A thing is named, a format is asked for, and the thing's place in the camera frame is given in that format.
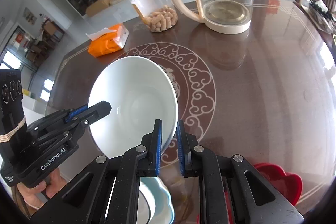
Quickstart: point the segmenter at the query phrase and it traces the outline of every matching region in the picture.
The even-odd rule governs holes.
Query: white bowl
[[[167,74],[153,61],[139,56],[118,59],[98,76],[89,107],[107,101],[111,112],[90,125],[94,141],[109,158],[140,145],[142,136],[162,120],[162,149],[171,142],[177,125],[177,99]]]

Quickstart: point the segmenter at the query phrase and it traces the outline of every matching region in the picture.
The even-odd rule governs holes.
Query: glossy tabletop
[[[187,6],[196,10],[195,3]],[[300,175],[303,192],[296,207],[302,214],[319,201],[335,176],[336,68],[295,4],[254,0],[251,27],[237,35],[214,32],[180,14],[177,24],[161,33],[149,32],[139,18],[124,25],[130,35],[123,50],[94,58],[86,42],[65,56],[49,113],[87,103],[96,78],[115,59],[144,56],[168,74],[179,118],[201,145]],[[89,132],[79,145],[70,159],[81,160],[71,168],[75,173],[100,153]],[[198,182],[181,177],[174,139],[162,164],[160,178],[172,195],[175,221],[195,223]]]

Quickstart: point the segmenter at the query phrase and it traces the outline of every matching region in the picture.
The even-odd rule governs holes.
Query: circular table pattern
[[[165,42],[135,47],[117,59],[126,56],[148,58],[167,73],[178,101],[178,118],[184,121],[185,130],[200,141],[211,123],[216,106],[215,83],[205,62],[193,51]],[[174,136],[161,156],[161,166],[168,166],[178,159]]]

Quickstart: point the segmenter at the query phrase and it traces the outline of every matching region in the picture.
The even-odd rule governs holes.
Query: metal screw
[[[236,162],[242,162],[244,160],[243,156],[241,156],[241,155],[234,155],[233,159]]]
[[[196,145],[196,146],[194,147],[194,150],[195,150],[196,152],[203,152],[203,151],[204,151],[204,147],[203,147],[202,145]]]
[[[147,149],[147,148],[146,148],[144,145],[138,145],[138,146],[136,147],[136,150],[137,150],[138,152],[145,152],[146,149]]]
[[[96,158],[96,162],[99,164],[103,164],[106,161],[106,157],[105,156],[99,156]]]

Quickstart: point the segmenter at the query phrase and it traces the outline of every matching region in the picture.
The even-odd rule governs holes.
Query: blue gripper pad
[[[181,171],[182,176],[184,176],[184,172],[185,172],[184,153],[183,153],[183,147],[182,147],[181,128],[180,128],[179,123],[180,121],[177,123],[175,134],[176,134],[176,140],[177,140],[177,151],[178,151],[178,161],[180,163],[180,171]]]
[[[78,114],[82,113],[83,111],[87,110],[87,108],[88,108],[88,106],[84,105],[84,106],[81,106],[80,108],[75,109],[74,111],[70,112],[70,114],[68,116],[68,119],[66,119],[65,121],[70,122],[73,117],[75,117]]]
[[[162,145],[162,122],[160,122],[159,132],[157,136],[157,148],[156,148],[156,167],[155,173],[158,176],[160,173],[160,165],[161,165],[161,145]]]

